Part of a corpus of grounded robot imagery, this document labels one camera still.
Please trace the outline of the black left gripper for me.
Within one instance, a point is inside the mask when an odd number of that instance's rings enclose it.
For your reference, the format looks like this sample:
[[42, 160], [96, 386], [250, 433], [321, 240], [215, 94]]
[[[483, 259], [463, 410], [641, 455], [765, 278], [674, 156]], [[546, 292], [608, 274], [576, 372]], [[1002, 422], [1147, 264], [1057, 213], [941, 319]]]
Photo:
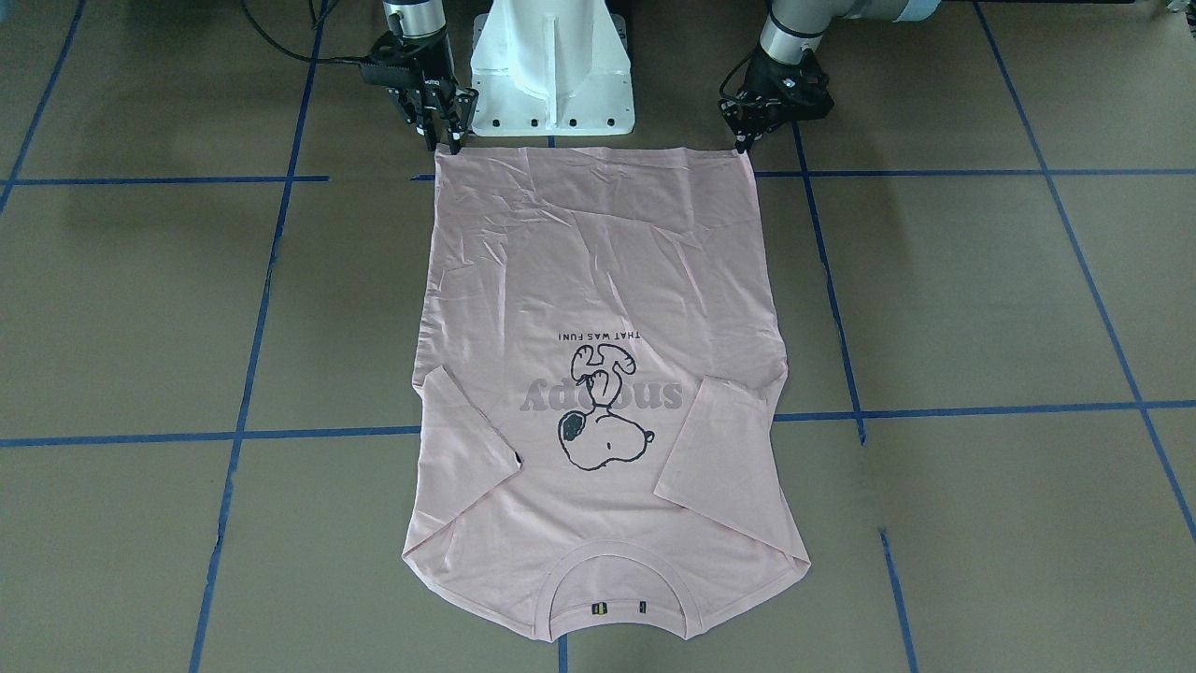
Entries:
[[791, 121], [824, 120], [834, 106], [829, 82], [812, 50], [803, 50], [798, 65], [781, 63], [763, 50], [742, 59], [719, 88], [719, 110], [733, 127], [736, 152], [748, 153]]

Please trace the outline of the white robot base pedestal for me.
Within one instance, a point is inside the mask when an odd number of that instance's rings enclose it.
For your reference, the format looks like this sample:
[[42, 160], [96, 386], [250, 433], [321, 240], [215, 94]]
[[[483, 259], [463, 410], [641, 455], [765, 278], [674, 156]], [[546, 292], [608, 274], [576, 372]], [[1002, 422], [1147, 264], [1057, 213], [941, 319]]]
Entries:
[[620, 14], [604, 1], [494, 1], [472, 24], [476, 136], [622, 136], [636, 115]]

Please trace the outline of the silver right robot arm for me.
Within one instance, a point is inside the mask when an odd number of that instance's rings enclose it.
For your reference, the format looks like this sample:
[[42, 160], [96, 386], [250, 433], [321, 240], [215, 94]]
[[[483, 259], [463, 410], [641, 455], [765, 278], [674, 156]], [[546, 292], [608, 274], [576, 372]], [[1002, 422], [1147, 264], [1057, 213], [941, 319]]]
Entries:
[[440, 121], [448, 152], [460, 153], [478, 92], [457, 80], [443, 4], [385, 1], [383, 13], [388, 30], [364, 56], [364, 82], [386, 90], [428, 149], [440, 143]]

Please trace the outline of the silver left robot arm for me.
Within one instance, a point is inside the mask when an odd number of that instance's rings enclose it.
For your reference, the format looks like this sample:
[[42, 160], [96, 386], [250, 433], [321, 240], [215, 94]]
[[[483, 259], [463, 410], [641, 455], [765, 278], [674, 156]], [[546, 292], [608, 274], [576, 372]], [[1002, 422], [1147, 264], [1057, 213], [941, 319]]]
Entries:
[[719, 86], [721, 118], [748, 153], [782, 126], [832, 111], [829, 77], [816, 51], [834, 19], [925, 22], [939, 1], [765, 1], [759, 41]]

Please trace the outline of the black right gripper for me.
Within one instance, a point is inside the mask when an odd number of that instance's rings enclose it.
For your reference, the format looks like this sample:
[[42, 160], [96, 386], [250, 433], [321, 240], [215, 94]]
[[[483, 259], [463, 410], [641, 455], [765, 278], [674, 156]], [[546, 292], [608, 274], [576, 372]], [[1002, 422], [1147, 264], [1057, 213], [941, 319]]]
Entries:
[[403, 120], [428, 149], [439, 143], [439, 112], [448, 131], [448, 152], [460, 153], [471, 133], [478, 90], [458, 86], [448, 33], [383, 33], [364, 56], [362, 77], [367, 84], [393, 90]]

